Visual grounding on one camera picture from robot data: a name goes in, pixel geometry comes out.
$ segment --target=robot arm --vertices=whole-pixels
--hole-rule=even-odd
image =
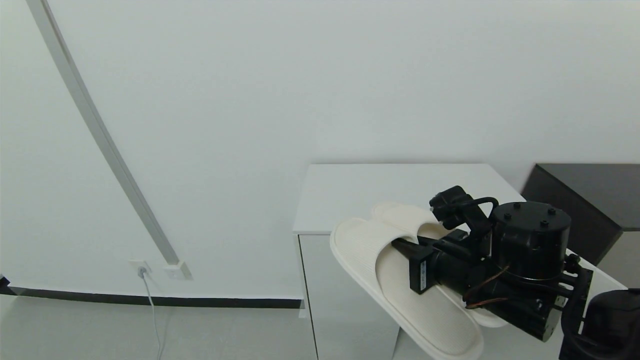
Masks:
[[[493,209],[487,217],[478,205],[489,202]],[[429,204],[446,229],[467,224],[470,232],[419,236],[419,244],[392,242],[410,262],[413,291],[447,286],[462,295],[467,308],[483,307],[541,341],[560,322],[560,360],[640,359],[640,292],[600,294],[583,319],[593,272],[582,268],[575,254],[566,255],[571,218],[564,211],[539,202],[473,199],[460,186]]]

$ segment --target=wire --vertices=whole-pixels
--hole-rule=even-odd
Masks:
[[[500,270],[494,276],[491,276],[491,277],[485,279],[480,284],[478,284],[478,285],[474,286],[473,288],[467,290],[467,292],[462,296],[462,300],[465,301],[465,302],[468,301],[469,298],[471,296],[473,296],[475,293],[477,293],[478,290],[480,290],[484,285],[487,285],[489,282],[492,282],[493,280],[495,280],[498,277],[500,277],[500,275],[504,274],[507,270],[509,270],[509,266],[511,266],[511,263],[507,264],[507,266],[505,266],[502,270]]]
[[[162,356],[162,343],[160,342],[160,335],[158,335],[158,326],[156,325],[156,307],[154,305],[154,301],[151,299],[151,292],[149,292],[149,285],[147,285],[147,280],[145,279],[145,273],[147,269],[140,268],[138,269],[138,276],[142,278],[142,281],[145,282],[145,288],[147,289],[147,296],[149,297],[149,303],[151,304],[151,313],[154,316],[154,330],[156,331],[156,339],[158,340],[158,354],[156,360],[160,360]]]
[[[509,300],[508,297],[497,297],[495,299],[488,299],[488,300],[483,300],[483,301],[479,301],[479,302],[475,302],[473,304],[467,304],[467,306],[465,306],[465,309],[477,309],[483,305],[487,305],[487,304],[493,304],[494,302],[500,302],[500,301],[507,301]]]
[[[467,208],[469,206],[486,204],[488,202],[491,202],[491,205],[492,205],[491,211],[493,211],[493,209],[495,209],[499,205],[498,200],[495,197],[481,197],[479,199],[454,202],[453,204],[439,206],[437,207],[437,209],[461,209],[461,208]]]

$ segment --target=white cabinet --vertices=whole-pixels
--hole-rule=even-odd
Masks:
[[[349,217],[371,218],[381,201],[428,208],[429,199],[454,185],[474,197],[521,199],[485,164],[309,166],[293,234],[319,360],[391,360],[399,330],[333,257],[333,227]]]
[[[318,359],[391,360],[399,327],[340,267],[328,235],[299,235]]]

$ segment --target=white wall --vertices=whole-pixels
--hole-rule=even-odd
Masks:
[[[299,297],[308,163],[483,161],[519,188],[536,161],[640,161],[636,2],[50,2],[195,277],[156,272],[167,295]],[[3,272],[141,293],[126,259],[161,258],[26,7],[3,7]]]

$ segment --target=black baseboard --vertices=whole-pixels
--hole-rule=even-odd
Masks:
[[[37,290],[8,286],[9,281],[0,279],[0,294],[45,299],[71,300],[84,302],[102,302],[105,304],[149,305],[146,296],[73,293],[69,291]],[[298,299],[221,299],[221,298],[182,298],[152,297],[156,306],[185,307],[242,307],[258,309],[299,309],[302,300]]]

